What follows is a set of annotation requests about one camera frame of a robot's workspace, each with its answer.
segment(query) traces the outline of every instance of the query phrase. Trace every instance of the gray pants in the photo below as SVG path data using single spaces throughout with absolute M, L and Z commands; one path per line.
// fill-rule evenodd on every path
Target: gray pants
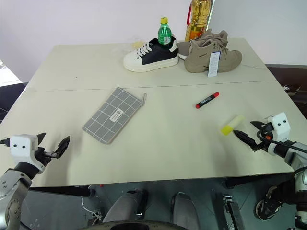
M 122 195 L 108 211 L 103 222 L 135 220 L 141 198 L 140 192 Z M 188 230 L 200 230 L 196 209 L 190 197 L 184 193 L 177 193 L 172 202 L 173 224 Z

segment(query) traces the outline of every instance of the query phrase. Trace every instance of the person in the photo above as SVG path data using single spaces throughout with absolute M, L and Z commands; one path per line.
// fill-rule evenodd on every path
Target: person
M 146 190 L 127 191 L 114 203 L 102 222 L 144 219 L 147 200 Z M 171 222 L 188 230 L 201 229 L 194 203 L 187 194 L 179 192 L 172 197 Z

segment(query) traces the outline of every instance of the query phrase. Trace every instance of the price tag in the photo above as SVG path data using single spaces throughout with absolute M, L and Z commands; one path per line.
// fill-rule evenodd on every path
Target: price tag
M 217 75 L 217 69 L 219 68 L 220 51 L 210 54 L 208 77 L 215 77 Z

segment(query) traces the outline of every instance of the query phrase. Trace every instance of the white wall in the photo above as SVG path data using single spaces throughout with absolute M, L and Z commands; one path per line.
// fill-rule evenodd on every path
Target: white wall
M 190 0 L 0 0 L 0 59 L 26 82 L 58 44 L 184 39 Z M 210 27 L 245 37 L 265 63 L 307 64 L 306 0 L 216 0 Z

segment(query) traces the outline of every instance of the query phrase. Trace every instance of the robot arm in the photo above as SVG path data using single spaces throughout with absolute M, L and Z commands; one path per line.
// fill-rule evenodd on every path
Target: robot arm
M 307 145 L 288 140 L 291 128 L 285 113 L 268 117 L 266 124 L 259 121 L 251 124 L 258 129 L 259 144 L 242 131 L 234 130 L 234 134 L 253 151 L 262 149 L 276 154 L 294 169 L 295 192 L 298 194 L 295 226 L 297 230 L 307 230 Z
M 17 230 L 20 226 L 21 205 L 32 179 L 45 170 L 51 158 L 60 158 L 68 147 L 70 137 L 62 140 L 55 152 L 38 147 L 46 133 L 15 135 L 0 141 L 11 148 L 16 167 L 0 178 L 0 230 Z

